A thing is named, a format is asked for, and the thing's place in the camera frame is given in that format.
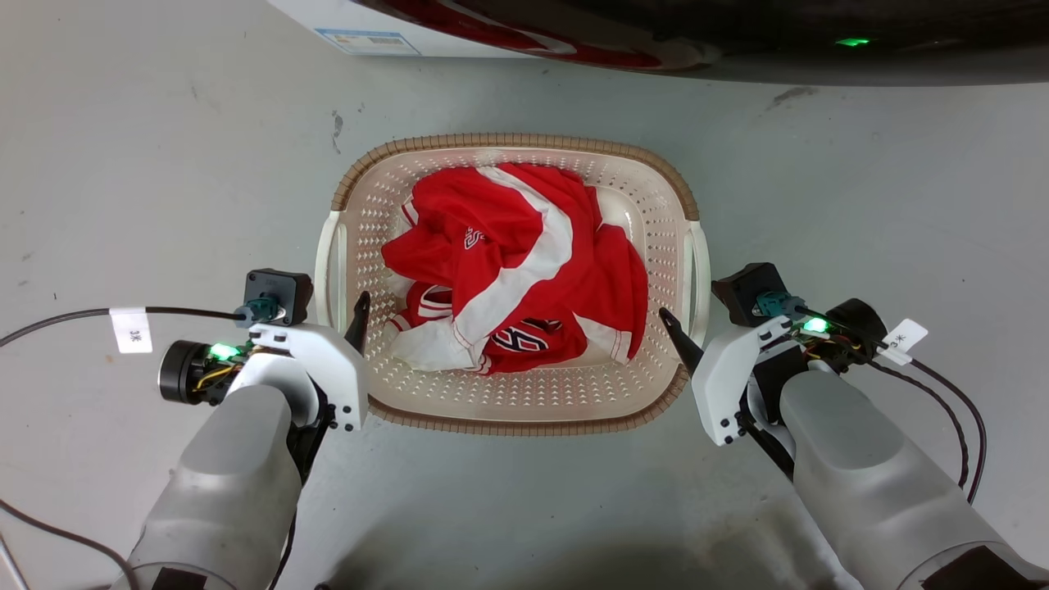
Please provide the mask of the beige plastic laundry basket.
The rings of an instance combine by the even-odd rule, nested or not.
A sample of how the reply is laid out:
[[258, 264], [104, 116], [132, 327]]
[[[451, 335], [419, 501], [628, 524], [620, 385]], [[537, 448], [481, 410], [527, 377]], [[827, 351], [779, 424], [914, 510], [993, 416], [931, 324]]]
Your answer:
[[[416, 372], [381, 334], [401, 309], [381, 247], [397, 232], [419, 180], [452, 167], [524, 163], [577, 173], [596, 188], [608, 223], [622, 225], [648, 278], [648, 319], [638, 354], [618, 365], [597, 350], [560, 365], [514, 374]], [[703, 343], [711, 309], [711, 259], [686, 180], [651, 150], [605, 139], [548, 134], [449, 134], [397, 139], [356, 161], [338, 183], [314, 272], [316, 319], [345, 332], [370, 293], [365, 358], [370, 412], [438, 431], [554, 437], [626, 431], [651, 422], [686, 392], [689, 376], [659, 317], [675, 314]]]

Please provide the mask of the blue and white sticker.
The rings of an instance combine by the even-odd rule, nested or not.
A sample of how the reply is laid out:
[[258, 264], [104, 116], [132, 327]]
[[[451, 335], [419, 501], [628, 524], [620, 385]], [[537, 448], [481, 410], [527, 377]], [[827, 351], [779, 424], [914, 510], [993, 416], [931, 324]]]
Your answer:
[[398, 31], [314, 29], [319, 37], [346, 55], [418, 57], [422, 52]]

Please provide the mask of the red and white jersey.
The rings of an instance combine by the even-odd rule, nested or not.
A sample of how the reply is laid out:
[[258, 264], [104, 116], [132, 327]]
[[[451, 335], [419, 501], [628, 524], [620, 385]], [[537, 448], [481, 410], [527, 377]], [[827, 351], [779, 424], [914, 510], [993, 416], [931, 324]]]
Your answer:
[[403, 310], [386, 331], [413, 370], [509, 374], [643, 343], [647, 272], [574, 172], [505, 163], [438, 170], [381, 249]]

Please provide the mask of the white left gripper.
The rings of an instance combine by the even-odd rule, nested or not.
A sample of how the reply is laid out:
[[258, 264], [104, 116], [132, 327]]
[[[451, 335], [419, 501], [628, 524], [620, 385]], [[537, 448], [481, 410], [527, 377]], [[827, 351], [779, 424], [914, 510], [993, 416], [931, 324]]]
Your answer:
[[344, 336], [317, 324], [258, 324], [244, 344], [176, 341], [160, 362], [160, 396], [219, 406], [235, 393], [270, 386], [284, 395], [296, 427], [359, 431], [368, 410], [363, 356], [370, 309], [370, 292], [360, 292]]

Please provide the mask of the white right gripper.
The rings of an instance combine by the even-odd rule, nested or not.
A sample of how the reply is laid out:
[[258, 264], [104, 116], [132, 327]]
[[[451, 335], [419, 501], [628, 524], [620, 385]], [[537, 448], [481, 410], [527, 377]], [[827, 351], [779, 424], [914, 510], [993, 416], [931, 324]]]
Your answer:
[[798, 298], [758, 298], [704, 350], [670, 310], [658, 315], [718, 445], [749, 434], [765, 447], [889, 446], [889, 419], [842, 381], [885, 335], [861, 300], [817, 313]]

